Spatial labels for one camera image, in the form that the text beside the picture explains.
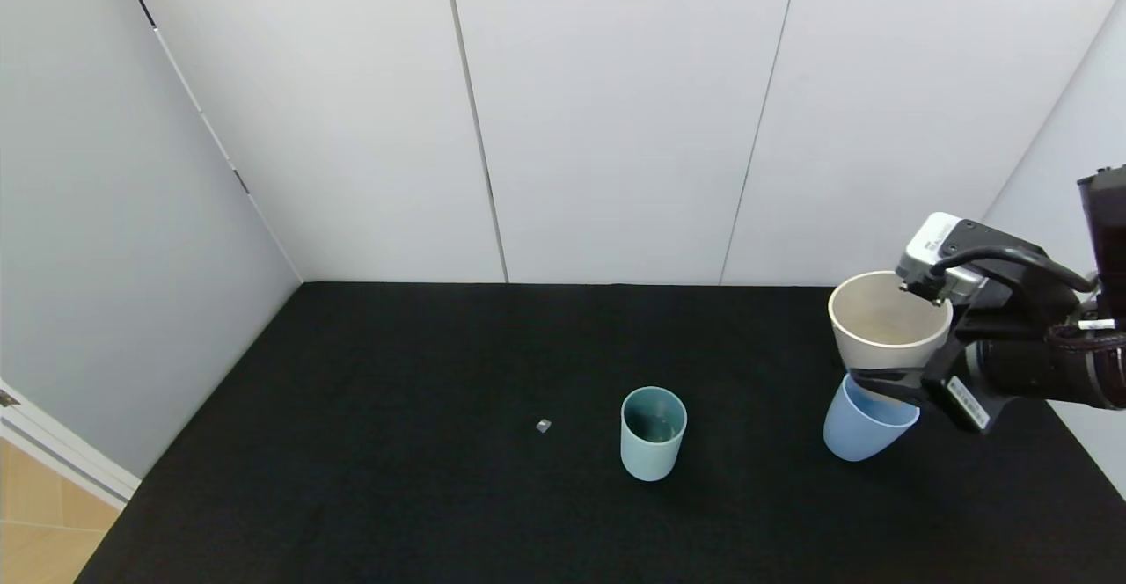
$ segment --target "white cup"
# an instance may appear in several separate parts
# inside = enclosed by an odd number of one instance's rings
[[[950,300],[935,307],[913,293],[900,291],[902,282],[895,272],[866,272],[844,280],[829,296],[837,350],[849,369],[922,367],[946,342],[954,320]]]

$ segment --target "plastic cup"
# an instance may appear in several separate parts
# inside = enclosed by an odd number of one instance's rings
[[[919,420],[919,407],[863,395],[846,375],[837,388],[822,431],[829,450],[846,461],[861,461],[892,444]]]
[[[849,369],[922,367],[946,342],[954,320],[950,300],[935,307],[912,293],[900,291],[895,272],[866,272],[844,280],[829,296],[829,320],[837,350]],[[893,401],[856,387],[874,399]]]
[[[664,388],[636,388],[622,403],[622,464],[638,480],[672,471],[688,428],[682,401]]]

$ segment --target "light blue cup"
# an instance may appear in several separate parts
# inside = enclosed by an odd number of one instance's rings
[[[672,471],[688,428],[682,401],[664,388],[636,388],[622,403],[622,464],[640,480]]]
[[[825,446],[846,461],[861,461],[887,448],[918,420],[918,406],[872,398],[846,372],[825,415]]]

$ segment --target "label sticker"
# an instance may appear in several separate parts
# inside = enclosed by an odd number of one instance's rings
[[[973,393],[969,393],[969,388],[966,388],[966,385],[962,384],[962,380],[955,377],[947,380],[946,390],[950,393],[950,397],[954,401],[957,401],[962,410],[969,415],[969,419],[977,424],[977,429],[984,431],[989,424],[989,413],[977,403],[977,398],[973,396]]]

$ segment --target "black table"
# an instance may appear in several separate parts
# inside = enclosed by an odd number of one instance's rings
[[[833,457],[828,295],[306,284],[79,581],[1126,581],[1126,504],[1038,401]],[[618,459],[644,385],[689,412],[656,484]]]

